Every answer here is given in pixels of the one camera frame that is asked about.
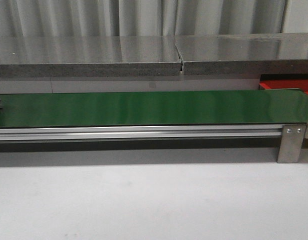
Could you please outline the grey stone slab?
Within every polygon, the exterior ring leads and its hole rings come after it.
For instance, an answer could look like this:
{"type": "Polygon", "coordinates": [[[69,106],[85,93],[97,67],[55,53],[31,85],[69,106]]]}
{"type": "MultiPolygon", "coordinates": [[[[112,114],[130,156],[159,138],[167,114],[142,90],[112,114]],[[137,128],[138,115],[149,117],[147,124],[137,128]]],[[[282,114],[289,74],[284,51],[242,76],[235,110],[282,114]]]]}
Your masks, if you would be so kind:
{"type": "Polygon", "coordinates": [[[0,78],[177,76],[168,36],[0,37],[0,78]]]}
{"type": "Polygon", "coordinates": [[[190,75],[308,74],[308,33],[177,36],[190,75]]]}

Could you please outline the left grey stone slab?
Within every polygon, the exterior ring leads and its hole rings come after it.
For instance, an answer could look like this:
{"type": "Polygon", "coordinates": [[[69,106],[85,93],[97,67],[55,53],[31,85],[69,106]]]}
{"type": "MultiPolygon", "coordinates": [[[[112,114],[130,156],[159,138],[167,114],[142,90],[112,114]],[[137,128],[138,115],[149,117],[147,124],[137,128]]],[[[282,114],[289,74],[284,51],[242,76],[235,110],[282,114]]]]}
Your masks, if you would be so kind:
{"type": "Polygon", "coordinates": [[[0,37],[0,78],[177,76],[168,36],[0,37]]]}

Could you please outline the grey pleated curtain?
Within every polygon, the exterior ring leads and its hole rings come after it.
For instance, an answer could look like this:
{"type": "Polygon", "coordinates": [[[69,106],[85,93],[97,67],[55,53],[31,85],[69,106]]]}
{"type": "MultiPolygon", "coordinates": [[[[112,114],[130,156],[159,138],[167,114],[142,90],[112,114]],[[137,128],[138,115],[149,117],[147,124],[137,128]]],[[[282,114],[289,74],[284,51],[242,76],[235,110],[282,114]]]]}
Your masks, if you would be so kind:
{"type": "Polygon", "coordinates": [[[279,33],[285,0],[0,0],[0,37],[279,33]]]}

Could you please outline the right grey stone slab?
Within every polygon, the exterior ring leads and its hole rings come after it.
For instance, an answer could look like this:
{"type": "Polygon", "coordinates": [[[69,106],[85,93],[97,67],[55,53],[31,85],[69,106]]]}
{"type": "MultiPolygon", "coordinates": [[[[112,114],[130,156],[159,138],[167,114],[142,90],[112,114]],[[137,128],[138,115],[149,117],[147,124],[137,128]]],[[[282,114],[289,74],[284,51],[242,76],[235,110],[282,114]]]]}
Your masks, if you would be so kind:
{"type": "Polygon", "coordinates": [[[308,74],[308,33],[177,36],[190,75],[308,74]]]}

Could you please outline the green conveyor belt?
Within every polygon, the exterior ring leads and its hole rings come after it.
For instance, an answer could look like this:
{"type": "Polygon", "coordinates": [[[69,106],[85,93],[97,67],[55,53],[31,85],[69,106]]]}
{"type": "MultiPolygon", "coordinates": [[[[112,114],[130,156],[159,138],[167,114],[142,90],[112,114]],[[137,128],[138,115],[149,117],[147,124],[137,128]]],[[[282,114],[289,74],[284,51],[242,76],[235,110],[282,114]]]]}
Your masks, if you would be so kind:
{"type": "Polygon", "coordinates": [[[1,95],[0,128],[308,123],[299,90],[1,95]]]}

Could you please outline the red plastic tray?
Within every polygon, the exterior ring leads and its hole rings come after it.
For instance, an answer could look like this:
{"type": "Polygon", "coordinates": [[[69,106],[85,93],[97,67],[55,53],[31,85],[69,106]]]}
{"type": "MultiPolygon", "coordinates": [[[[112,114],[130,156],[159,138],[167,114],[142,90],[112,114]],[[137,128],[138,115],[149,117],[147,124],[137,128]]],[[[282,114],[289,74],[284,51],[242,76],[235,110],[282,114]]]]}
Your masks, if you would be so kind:
{"type": "Polygon", "coordinates": [[[299,89],[308,95],[308,79],[262,80],[259,88],[262,90],[299,89]]]}

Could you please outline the aluminium conveyor side rail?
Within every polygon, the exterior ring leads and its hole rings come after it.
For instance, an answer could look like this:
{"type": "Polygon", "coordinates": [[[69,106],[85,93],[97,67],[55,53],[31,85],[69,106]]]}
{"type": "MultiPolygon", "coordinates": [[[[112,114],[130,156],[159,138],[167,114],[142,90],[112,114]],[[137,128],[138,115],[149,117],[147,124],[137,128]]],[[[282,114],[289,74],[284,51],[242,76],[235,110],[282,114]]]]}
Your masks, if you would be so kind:
{"type": "Polygon", "coordinates": [[[283,126],[281,124],[0,128],[0,142],[252,136],[276,137],[281,135],[282,128],[283,126]]]}

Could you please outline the steel conveyor support bracket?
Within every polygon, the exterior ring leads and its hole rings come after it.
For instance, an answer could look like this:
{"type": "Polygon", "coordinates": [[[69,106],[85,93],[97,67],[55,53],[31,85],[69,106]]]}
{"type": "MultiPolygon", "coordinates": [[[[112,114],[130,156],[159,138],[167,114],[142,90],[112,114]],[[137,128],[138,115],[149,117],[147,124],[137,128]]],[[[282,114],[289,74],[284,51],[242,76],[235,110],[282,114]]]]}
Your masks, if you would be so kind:
{"type": "Polygon", "coordinates": [[[286,124],[282,128],[277,163],[297,163],[304,139],[305,124],[286,124]]]}

